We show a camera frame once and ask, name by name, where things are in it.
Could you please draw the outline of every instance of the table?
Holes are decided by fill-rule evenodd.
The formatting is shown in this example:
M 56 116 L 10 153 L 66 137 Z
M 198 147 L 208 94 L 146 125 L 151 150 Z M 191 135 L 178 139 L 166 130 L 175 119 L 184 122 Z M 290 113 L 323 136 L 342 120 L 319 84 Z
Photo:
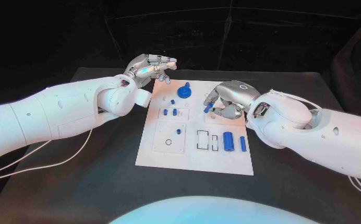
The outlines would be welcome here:
M 72 81 L 113 76 L 122 69 L 79 68 Z M 175 70 L 174 79 L 241 80 L 260 93 L 270 88 L 340 110 L 317 73 Z M 145 86 L 152 90 L 153 82 Z M 161 199 L 210 195 L 244 199 L 322 223 L 361 220 L 361 195 L 348 178 L 305 160 L 287 148 L 270 148 L 247 130 L 254 176 L 138 167 L 135 159 L 146 109 L 93 129 L 87 145 L 66 164 L 14 175 L 0 195 L 0 223 L 105 223 Z M 87 133 L 53 141 L 17 167 L 64 160 Z

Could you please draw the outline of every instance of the white platform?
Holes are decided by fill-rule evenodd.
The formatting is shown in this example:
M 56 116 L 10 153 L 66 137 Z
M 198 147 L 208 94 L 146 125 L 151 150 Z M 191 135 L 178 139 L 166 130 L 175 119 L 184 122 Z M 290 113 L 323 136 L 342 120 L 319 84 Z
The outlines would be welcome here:
M 191 96 L 181 99 L 177 89 L 189 82 Z M 228 120 L 204 113 L 202 101 L 218 81 L 171 80 L 171 84 L 155 81 L 149 109 L 145 119 L 136 166 L 185 169 L 217 173 L 253 175 L 244 117 Z M 215 107 L 223 107 L 220 100 Z M 198 149 L 197 131 L 208 131 L 208 149 Z M 234 151 L 224 151 L 223 133 L 233 133 Z M 247 151 L 240 149 L 244 136 Z

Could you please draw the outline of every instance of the white board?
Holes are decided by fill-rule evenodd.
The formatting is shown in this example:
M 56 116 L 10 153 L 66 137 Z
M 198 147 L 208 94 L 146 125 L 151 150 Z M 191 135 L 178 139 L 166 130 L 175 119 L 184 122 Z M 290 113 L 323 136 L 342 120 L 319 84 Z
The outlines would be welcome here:
M 191 96 L 182 99 L 177 96 L 177 89 L 185 82 L 189 82 Z M 253 175 L 244 117 L 228 120 L 202 112 L 202 101 L 218 84 L 218 81 L 172 79 L 166 85 L 155 81 L 136 166 Z M 223 107 L 220 100 L 214 107 Z M 200 132 L 198 139 L 197 131 L 207 131 L 207 137 Z M 224 132 L 233 133 L 234 151 L 230 152 L 223 147 Z M 240 136 L 244 136 L 246 152 L 240 149 Z

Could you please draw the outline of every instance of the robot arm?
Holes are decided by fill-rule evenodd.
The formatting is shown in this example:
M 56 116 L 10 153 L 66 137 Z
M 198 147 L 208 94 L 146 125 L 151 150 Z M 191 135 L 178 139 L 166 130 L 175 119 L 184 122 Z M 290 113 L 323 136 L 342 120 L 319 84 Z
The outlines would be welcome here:
M 151 93 L 139 89 L 177 59 L 141 54 L 125 73 L 46 88 L 25 99 L 0 105 L 0 156 L 36 142 L 72 137 L 123 116 L 133 104 L 148 106 Z
M 204 105 L 218 97 L 225 107 L 210 111 L 228 119 L 237 119 L 244 111 L 246 127 L 270 147 L 287 147 L 309 161 L 359 178 L 361 117 L 273 90 L 260 95 L 248 84 L 234 80 L 215 86 Z

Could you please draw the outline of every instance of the robotic hand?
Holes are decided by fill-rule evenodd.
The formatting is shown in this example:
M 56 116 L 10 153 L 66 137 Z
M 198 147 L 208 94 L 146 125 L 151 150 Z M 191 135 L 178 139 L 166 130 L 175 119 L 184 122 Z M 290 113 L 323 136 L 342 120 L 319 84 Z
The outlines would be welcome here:
M 237 119 L 273 148 L 290 148 L 305 159 L 361 178 L 361 117 L 320 108 L 297 96 L 270 90 L 260 95 L 240 81 L 225 81 L 208 94 L 204 106 L 218 99 L 224 108 L 208 111 Z
M 123 116 L 133 104 L 148 106 L 151 93 L 141 89 L 151 80 L 169 83 L 166 68 L 177 59 L 141 54 L 125 73 L 46 88 L 25 99 L 0 105 L 0 156 L 17 148 L 72 137 Z

